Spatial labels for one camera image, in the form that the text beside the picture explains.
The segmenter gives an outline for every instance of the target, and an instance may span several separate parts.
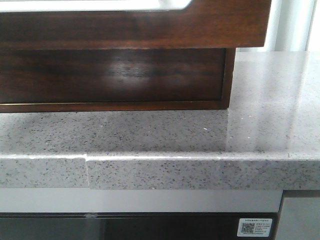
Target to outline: label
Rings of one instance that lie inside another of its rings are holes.
[[[269,218],[240,218],[238,237],[269,237],[272,219]]]

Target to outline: speckled gray stone surface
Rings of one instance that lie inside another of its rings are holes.
[[[0,158],[0,188],[87,188],[84,158]]]
[[[87,161],[92,189],[319,189],[314,160]]]
[[[92,188],[320,189],[319,76],[320,53],[240,52],[228,110],[0,114],[0,157],[85,158]]]

